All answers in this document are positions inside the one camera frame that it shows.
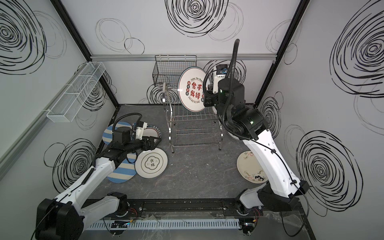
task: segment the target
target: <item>gray marble tabletop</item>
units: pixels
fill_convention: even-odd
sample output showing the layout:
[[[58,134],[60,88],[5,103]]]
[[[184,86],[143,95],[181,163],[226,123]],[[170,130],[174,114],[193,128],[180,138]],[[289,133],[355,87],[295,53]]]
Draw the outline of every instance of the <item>gray marble tabletop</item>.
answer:
[[[104,179],[90,198],[99,199],[109,192],[127,194],[128,199],[188,199],[234,198],[242,190],[259,186],[245,180],[237,170],[237,157],[249,149],[242,141],[232,139],[224,132],[223,147],[176,147],[172,153],[168,141],[168,128],[163,106],[123,105],[118,117],[127,113],[141,113],[142,121],[160,128],[162,142],[158,148],[168,156],[168,166],[158,177],[145,179],[136,174],[124,183]],[[123,121],[133,124],[137,116]]]

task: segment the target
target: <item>robotic arm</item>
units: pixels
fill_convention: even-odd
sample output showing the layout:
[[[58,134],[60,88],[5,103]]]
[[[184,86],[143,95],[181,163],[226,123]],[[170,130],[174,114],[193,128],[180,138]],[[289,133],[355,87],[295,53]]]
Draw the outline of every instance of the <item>robotic arm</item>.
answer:
[[[115,213],[122,217],[127,214],[127,195],[118,192],[111,192],[87,207],[82,206],[101,181],[122,163],[127,153],[138,149],[154,150],[160,143],[161,138],[142,136],[147,124],[140,122],[140,118],[135,124],[136,131],[129,127],[115,130],[116,123],[130,115],[139,115],[141,118],[141,114],[131,113],[117,119],[113,125],[111,143],[97,156],[92,166],[56,198],[45,199],[39,204],[36,239],[78,239],[85,229],[106,215]]]
[[[236,39],[230,65],[216,66],[213,91],[203,88],[204,106],[216,108],[223,127],[256,155],[269,179],[265,186],[247,190],[240,196],[239,212],[246,213],[260,205],[274,212],[292,211],[298,203],[296,196],[305,194],[309,185],[288,167],[262,114],[245,106],[244,85],[234,78],[239,42]],[[203,86],[206,86],[208,76],[205,76]]]

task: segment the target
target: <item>flower-shaped logo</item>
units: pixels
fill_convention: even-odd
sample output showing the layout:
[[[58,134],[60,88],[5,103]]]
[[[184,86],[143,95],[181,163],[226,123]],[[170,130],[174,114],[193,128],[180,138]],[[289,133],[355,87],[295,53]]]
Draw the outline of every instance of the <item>flower-shaped logo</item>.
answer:
[[[145,162],[145,167],[149,168],[151,170],[154,170],[157,168],[158,164],[160,163],[160,160],[157,157],[150,156],[146,162]]]

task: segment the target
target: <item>black wire basket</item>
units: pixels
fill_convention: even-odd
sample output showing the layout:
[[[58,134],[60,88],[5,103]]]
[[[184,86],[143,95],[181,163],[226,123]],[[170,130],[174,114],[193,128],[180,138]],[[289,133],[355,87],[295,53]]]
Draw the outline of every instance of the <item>black wire basket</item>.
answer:
[[[184,61],[173,61],[172,58],[185,58]],[[189,67],[196,66],[196,55],[156,55],[152,78],[155,86],[162,86],[165,82],[176,87],[180,75]]]

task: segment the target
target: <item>wire basket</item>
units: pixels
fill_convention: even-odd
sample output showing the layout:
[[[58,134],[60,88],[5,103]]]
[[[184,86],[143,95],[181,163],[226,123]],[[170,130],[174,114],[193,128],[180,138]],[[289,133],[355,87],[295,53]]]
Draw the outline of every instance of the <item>wire basket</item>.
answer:
[[[168,95],[177,90],[163,83],[162,101],[169,131],[169,146],[174,147],[218,145],[223,144],[223,129],[217,115],[211,107],[199,112],[191,112],[181,103],[170,102]]]
[[[184,61],[173,61],[172,58],[182,58]],[[177,86],[180,75],[185,69],[196,66],[196,55],[156,55],[156,63],[153,68],[152,78],[155,86],[167,83],[169,86]]]
[[[72,122],[105,72],[102,62],[88,62],[47,113],[53,122]]]

